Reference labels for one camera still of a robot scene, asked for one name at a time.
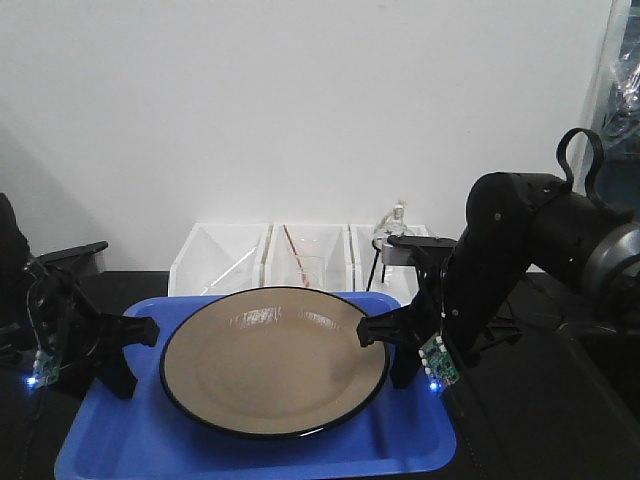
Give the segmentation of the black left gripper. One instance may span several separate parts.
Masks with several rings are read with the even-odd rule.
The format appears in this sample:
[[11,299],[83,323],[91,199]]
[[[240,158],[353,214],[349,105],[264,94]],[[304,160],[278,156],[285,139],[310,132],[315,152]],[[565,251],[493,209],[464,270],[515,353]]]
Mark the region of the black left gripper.
[[35,389],[28,379],[37,348],[56,347],[63,353],[56,383],[89,374],[117,398],[131,399],[137,378],[124,347],[154,347],[160,328],[152,317],[99,311],[63,265],[71,249],[34,256],[23,241],[1,243],[1,361],[18,366],[29,356],[23,382],[45,389],[51,385]]

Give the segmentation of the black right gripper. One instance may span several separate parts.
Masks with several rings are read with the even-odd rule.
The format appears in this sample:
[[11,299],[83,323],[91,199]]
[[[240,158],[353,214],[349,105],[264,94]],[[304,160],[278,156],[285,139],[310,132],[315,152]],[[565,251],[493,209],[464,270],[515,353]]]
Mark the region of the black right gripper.
[[417,346],[441,329],[450,348],[467,365],[503,341],[488,328],[520,280],[520,254],[495,241],[474,244],[467,236],[449,238],[391,236],[387,243],[413,247],[419,291],[404,306],[357,325],[361,347],[381,341],[395,344],[390,370],[395,389],[406,389],[422,367]]

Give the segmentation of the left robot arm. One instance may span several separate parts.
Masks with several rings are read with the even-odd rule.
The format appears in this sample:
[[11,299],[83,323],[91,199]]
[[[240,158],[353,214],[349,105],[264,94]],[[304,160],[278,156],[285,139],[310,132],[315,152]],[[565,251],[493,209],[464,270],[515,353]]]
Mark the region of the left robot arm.
[[1,357],[34,353],[29,386],[88,372],[116,397],[133,397],[137,378],[124,348],[155,346],[160,329],[151,317],[101,312],[82,291],[76,267],[107,247],[100,241],[35,256],[1,196]]

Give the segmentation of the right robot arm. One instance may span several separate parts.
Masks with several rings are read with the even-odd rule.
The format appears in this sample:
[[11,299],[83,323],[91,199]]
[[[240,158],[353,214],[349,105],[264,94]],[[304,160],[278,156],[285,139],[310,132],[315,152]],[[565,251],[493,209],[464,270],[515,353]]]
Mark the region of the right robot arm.
[[473,185],[466,227],[458,239],[391,235],[381,245],[387,265],[415,269],[411,303],[363,318],[362,346],[391,344],[392,383],[407,387],[424,369],[437,387],[447,380],[430,364],[437,352],[468,363],[479,352],[489,322],[531,266],[590,298],[597,313],[623,329],[639,323],[639,226],[631,210],[606,203],[595,184],[604,162],[600,136],[588,131],[592,161],[584,190],[560,140],[561,176],[490,173]]

